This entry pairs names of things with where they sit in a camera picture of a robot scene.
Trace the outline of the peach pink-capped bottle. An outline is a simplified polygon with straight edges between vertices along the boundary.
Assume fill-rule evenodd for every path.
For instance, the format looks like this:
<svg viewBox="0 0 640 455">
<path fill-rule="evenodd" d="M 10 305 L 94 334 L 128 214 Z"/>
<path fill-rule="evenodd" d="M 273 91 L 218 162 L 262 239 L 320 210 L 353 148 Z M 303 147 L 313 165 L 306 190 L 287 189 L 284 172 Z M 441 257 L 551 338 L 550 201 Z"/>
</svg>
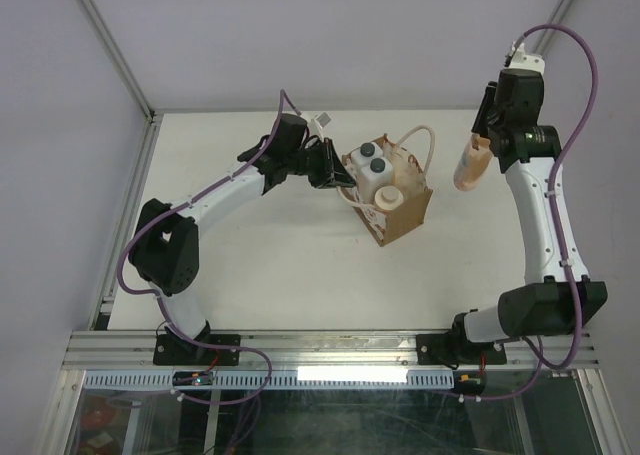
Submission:
<svg viewBox="0 0 640 455">
<path fill-rule="evenodd" d="M 490 140 L 473 133 L 454 171 L 454 186 L 460 191 L 473 190 L 484 175 L 492 158 Z"/>
</svg>

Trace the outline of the brown canvas bag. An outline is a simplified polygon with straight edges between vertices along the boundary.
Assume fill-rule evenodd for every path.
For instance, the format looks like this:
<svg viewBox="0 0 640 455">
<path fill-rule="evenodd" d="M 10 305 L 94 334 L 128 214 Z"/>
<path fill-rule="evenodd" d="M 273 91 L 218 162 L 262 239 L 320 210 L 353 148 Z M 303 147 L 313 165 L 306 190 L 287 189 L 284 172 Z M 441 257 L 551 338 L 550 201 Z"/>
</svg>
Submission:
<svg viewBox="0 0 640 455">
<path fill-rule="evenodd" d="M 419 131 L 424 131 L 429 136 L 428 153 L 423 162 L 405 147 L 406 141 Z M 372 203 L 362 201 L 357 189 L 358 175 L 349 159 L 349 154 L 358 147 L 341 157 L 346 169 L 356 179 L 356 186 L 339 188 L 337 193 L 355 210 L 378 245 L 384 247 L 424 223 L 426 210 L 433 194 L 433 190 L 427 183 L 427 173 L 435 151 L 436 134 L 431 127 L 418 125 L 397 142 L 391 141 L 387 135 L 368 142 L 377 143 L 383 149 L 384 158 L 393 165 L 392 185 L 402 192 L 403 204 L 393 211 L 385 212 L 377 210 L 374 201 Z"/>
</svg>

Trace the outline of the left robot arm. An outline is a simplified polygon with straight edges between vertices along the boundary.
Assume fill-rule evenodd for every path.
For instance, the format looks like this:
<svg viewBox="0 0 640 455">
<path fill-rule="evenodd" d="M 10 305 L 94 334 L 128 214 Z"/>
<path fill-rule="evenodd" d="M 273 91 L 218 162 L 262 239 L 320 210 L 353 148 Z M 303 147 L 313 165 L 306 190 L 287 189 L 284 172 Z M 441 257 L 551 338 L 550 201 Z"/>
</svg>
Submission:
<svg viewBox="0 0 640 455">
<path fill-rule="evenodd" d="M 149 285 L 170 332 L 174 350 L 188 363 L 206 358 L 210 325 L 190 286 L 200 265 L 199 242 L 217 222 L 257 199 L 290 176 L 307 178 L 315 189 L 352 188 L 355 179 L 341 163 L 324 129 L 327 114 L 282 114 L 271 134 L 241 153 L 227 174 L 181 203 L 147 201 L 133 239 L 129 262 Z"/>
</svg>

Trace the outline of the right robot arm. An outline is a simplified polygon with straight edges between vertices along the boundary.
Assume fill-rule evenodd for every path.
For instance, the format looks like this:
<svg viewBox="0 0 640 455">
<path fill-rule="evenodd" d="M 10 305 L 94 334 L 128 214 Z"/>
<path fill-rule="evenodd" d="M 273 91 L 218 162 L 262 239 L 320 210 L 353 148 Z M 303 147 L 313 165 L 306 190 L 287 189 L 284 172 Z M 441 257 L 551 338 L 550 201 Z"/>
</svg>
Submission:
<svg viewBox="0 0 640 455">
<path fill-rule="evenodd" d="M 495 306 L 456 316 L 447 349 L 459 362 L 497 341 L 579 338 L 608 298 L 573 238 L 562 193 L 560 138 L 554 127 L 538 122 L 543 99 L 542 75 L 522 68 L 503 69 L 485 91 L 476 126 L 487 135 L 515 201 L 525 275 L 523 286 L 501 294 Z"/>
</svg>

